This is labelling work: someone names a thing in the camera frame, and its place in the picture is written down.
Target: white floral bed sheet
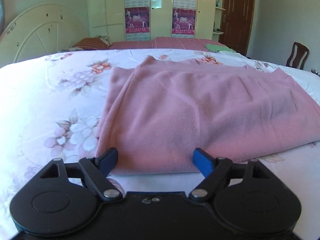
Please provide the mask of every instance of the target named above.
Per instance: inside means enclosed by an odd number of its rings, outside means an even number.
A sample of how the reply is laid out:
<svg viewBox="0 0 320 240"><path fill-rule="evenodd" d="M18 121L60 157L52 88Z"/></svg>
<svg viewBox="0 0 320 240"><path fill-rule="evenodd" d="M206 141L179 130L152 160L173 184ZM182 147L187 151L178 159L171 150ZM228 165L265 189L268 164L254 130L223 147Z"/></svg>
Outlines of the white floral bed sheet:
<svg viewBox="0 0 320 240"><path fill-rule="evenodd" d="M250 65L265 72L280 67L320 104L318 76L231 52L79 51L5 66L0 69L0 240L10 239L17 233L10 217L10 200L44 165L55 157L77 162L94 155L95 129L108 93L111 68L134 68L147 55L159 60L200 58L208 64ZM318 239L320 146L314 142L260 160L302 203L302 215L295 232L304 240ZM125 191L185 191L187 194L203 179L199 173L112 178Z"/></svg>

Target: brown wooden door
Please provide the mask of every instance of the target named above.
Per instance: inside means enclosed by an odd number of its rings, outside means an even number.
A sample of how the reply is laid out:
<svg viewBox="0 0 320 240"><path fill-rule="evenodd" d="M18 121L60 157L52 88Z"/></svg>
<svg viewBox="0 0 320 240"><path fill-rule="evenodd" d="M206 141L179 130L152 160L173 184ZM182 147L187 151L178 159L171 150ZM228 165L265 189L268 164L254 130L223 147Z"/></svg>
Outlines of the brown wooden door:
<svg viewBox="0 0 320 240"><path fill-rule="evenodd" d="M253 17L254 0L223 0L219 42L246 55Z"/></svg>

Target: cream headboard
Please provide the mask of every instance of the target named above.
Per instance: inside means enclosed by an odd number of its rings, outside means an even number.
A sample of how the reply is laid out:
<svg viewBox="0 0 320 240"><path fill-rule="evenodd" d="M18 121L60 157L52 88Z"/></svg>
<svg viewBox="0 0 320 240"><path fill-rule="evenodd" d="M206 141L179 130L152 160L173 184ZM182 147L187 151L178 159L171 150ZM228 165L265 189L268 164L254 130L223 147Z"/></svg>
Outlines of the cream headboard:
<svg viewBox="0 0 320 240"><path fill-rule="evenodd" d="M63 6L41 4L16 17L0 36L0 67L56 53L88 34Z"/></svg>

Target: chair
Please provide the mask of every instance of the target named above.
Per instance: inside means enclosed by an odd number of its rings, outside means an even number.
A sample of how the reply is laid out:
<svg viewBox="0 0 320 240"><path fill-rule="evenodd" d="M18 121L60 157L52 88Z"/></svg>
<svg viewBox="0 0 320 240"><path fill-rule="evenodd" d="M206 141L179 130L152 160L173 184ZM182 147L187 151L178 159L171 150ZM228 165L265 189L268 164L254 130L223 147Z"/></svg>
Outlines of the chair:
<svg viewBox="0 0 320 240"><path fill-rule="evenodd" d="M297 47L297 54L296 54L296 57L294 58L294 60L292 61L293 56L294 56L295 47ZM290 57L288 58L286 66L303 70L304 64L305 64L308 56L309 56L309 49L306 46L304 46L298 42L295 42L293 44L292 52L291 52Z"/></svg>

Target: writing on headboard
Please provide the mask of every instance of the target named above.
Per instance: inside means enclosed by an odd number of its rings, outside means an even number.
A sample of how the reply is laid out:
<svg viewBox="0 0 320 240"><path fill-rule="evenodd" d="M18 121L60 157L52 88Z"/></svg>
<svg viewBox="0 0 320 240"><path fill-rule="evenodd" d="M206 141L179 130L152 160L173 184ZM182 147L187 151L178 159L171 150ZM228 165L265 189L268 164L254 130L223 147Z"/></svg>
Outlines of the writing on headboard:
<svg viewBox="0 0 320 240"><path fill-rule="evenodd" d="M9 35L15 28L16 28L17 23L15 22L7 31L7 35Z"/></svg>

